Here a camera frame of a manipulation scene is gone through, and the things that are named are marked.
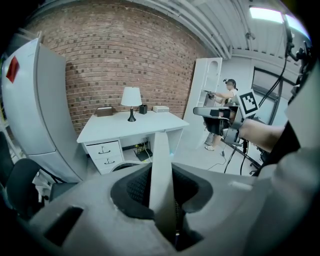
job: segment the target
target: ceiling light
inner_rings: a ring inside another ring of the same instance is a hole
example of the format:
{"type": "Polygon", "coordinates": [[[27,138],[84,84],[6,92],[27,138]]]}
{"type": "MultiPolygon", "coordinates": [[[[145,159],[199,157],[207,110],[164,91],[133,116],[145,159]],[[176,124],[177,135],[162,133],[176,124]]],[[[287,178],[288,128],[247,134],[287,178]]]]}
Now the ceiling light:
{"type": "MultiPolygon", "coordinates": [[[[253,19],[260,19],[260,20],[267,20],[277,23],[283,23],[284,20],[282,18],[281,12],[276,10],[270,10],[270,9],[264,9],[264,8],[256,8],[251,7],[250,8],[251,17],[253,19]]],[[[307,30],[304,28],[304,26],[294,17],[285,15],[286,19],[288,20],[288,24],[291,28],[298,30],[300,33],[307,36],[309,39],[309,35],[307,33],[307,30]]]]}
{"type": "Polygon", "coordinates": [[[253,19],[261,19],[277,23],[283,22],[281,13],[276,10],[251,7],[250,13],[253,19]]]}

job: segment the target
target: white bookshelf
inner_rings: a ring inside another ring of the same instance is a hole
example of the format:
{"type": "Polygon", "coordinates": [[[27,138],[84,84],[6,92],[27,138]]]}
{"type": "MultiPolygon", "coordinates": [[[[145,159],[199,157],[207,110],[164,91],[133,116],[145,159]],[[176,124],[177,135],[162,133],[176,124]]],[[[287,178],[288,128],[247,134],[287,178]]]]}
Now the white bookshelf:
{"type": "Polygon", "coordinates": [[[198,58],[195,63],[192,86],[183,120],[189,123],[185,127],[182,139],[190,149],[197,149],[206,141],[206,130],[202,116],[195,115],[194,107],[205,107],[208,92],[215,92],[218,86],[222,58],[198,58]]]}

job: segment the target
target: ceiling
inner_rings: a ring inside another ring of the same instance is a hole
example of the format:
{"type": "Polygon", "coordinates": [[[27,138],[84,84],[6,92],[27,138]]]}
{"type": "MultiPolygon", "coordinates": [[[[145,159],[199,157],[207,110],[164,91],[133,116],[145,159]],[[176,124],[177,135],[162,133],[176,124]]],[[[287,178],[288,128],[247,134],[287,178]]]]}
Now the ceiling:
{"type": "MultiPolygon", "coordinates": [[[[46,0],[63,4],[74,0],[46,0]]],[[[199,37],[211,52],[208,57],[230,59],[247,57],[283,66],[284,28],[280,23],[253,19],[249,8],[260,7],[285,11],[277,0],[127,0],[145,5],[182,23],[199,37]]],[[[292,50],[295,53],[309,39],[297,30],[292,50]]],[[[300,63],[288,58],[287,69],[298,73],[300,63]]]]}

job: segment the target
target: black cup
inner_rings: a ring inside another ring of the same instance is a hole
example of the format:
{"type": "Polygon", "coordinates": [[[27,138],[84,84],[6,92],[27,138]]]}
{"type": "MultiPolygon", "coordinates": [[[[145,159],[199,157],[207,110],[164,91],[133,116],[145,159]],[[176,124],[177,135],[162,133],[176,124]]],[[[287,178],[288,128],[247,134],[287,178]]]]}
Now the black cup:
{"type": "Polygon", "coordinates": [[[145,115],[147,113],[148,106],[147,105],[140,105],[139,107],[139,114],[145,115]]]}

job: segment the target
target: person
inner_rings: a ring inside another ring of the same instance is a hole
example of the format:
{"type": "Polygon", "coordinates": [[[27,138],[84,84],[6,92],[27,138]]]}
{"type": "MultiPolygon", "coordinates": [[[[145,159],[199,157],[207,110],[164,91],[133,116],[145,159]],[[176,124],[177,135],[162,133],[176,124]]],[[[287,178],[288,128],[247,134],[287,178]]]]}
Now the person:
{"type": "MultiPolygon", "coordinates": [[[[211,97],[215,96],[214,98],[215,102],[223,105],[227,104],[230,100],[232,100],[238,92],[237,83],[234,79],[229,79],[225,84],[228,92],[223,92],[223,93],[213,92],[213,93],[210,93],[209,95],[211,97]]],[[[205,144],[207,144],[207,146],[205,146],[205,149],[209,151],[214,151],[218,146],[220,140],[221,140],[220,135],[210,133],[208,138],[205,141],[205,144]]]]}

